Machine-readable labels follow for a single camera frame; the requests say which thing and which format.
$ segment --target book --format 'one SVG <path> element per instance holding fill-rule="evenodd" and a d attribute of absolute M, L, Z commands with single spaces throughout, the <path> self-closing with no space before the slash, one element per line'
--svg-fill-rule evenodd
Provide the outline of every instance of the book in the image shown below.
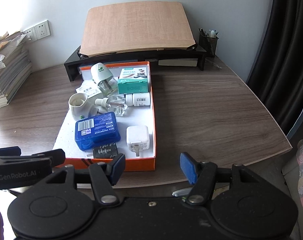
<path fill-rule="evenodd" d="M 6 106 L 31 73 L 25 34 L 16 32 L 0 41 L 0 107 Z"/>

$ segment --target paper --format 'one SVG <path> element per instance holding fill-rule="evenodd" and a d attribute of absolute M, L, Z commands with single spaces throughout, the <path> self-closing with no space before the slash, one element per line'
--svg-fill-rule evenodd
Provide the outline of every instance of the paper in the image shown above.
<path fill-rule="evenodd" d="M 26 35 L 18 35 L 12 40 L 9 41 L 8 44 L 2 46 L 2 50 L 0 50 L 0 68 L 4 68 L 5 64 L 10 62 L 14 57 L 16 57 L 19 53 L 21 53 L 22 49 L 22 40 Z"/>
<path fill-rule="evenodd" d="M 92 80 L 85 80 L 79 88 L 76 88 L 77 93 L 84 93 L 91 98 L 101 93 L 96 83 Z"/>

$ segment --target pen holder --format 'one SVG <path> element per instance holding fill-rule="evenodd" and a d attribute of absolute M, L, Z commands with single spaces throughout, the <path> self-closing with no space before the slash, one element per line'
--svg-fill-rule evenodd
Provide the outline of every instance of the pen holder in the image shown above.
<path fill-rule="evenodd" d="M 215 57 L 217 40 L 218 38 L 205 37 L 199 34 L 198 44 L 210 54 L 209 57 Z"/>

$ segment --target white wall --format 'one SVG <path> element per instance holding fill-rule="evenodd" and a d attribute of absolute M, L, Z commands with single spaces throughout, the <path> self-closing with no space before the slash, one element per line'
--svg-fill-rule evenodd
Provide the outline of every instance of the white wall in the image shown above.
<path fill-rule="evenodd" d="M 0 0 L 0 34 L 48 19 L 52 36 L 29 46 L 34 70 L 63 63 L 81 44 L 90 8 L 143 0 Z M 194 37 L 219 31 L 216 54 L 246 80 L 264 36 L 271 0 L 166 0 L 182 2 Z"/>

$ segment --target wooden desk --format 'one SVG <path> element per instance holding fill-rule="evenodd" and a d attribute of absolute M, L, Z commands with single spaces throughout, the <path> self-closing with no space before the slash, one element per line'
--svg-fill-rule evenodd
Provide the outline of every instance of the wooden desk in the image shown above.
<path fill-rule="evenodd" d="M 250 89 L 217 57 L 218 69 L 151 67 L 156 119 L 156 170 L 125 172 L 117 187 L 185 181 L 179 154 L 219 167 L 250 164 L 291 149 L 287 138 Z M 24 155 L 51 150 L 81 84 L 69 82 L 63 66 L 34 72 L 10 105 L 0 109 L 0 147 Z"/>

